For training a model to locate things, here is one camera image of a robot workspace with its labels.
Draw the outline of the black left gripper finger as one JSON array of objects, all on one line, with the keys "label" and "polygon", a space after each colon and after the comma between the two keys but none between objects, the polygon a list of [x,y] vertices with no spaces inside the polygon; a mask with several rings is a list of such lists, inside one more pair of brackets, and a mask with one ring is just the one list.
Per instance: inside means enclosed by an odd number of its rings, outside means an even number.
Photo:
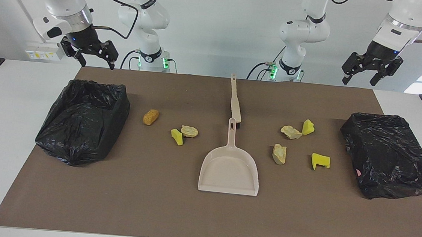
[{"label": "black left gripper finger", "polygon": [[370,80],[370,85],[372,87],[375,87],[377,85],[377,83],[386,76],[386,73],[384,71],[378,71],[377,73],[375,73],[375,75],[373,75],[373,77]]},{"label": "black left gripper finger", "polygon": [[343,64],[343,71],[344,71],[344,78],[342,79],[342,82],[344,85],[347,85],[352,77],[358,73],[359,64],[353,64],[353,63],[345,63]]}]

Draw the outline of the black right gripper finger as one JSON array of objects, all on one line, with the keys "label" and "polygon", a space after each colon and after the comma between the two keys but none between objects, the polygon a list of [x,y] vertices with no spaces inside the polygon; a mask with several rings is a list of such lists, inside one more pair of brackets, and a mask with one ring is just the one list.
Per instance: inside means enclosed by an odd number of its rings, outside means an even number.
[{"label": "black right gripper finger", "polygon": [[110,70],[114,70],[115,62],[118,59],[119,53],[113,42],[102,43],[101,55],[102,58],[108,63]]},{"label": "black right gripper finger", "polygon": [[85,67],[87,62],[82,53],[83,53],[82,50],[73,51],[72,56],[75,60],[77,60],[80,63],[81,67]]}]

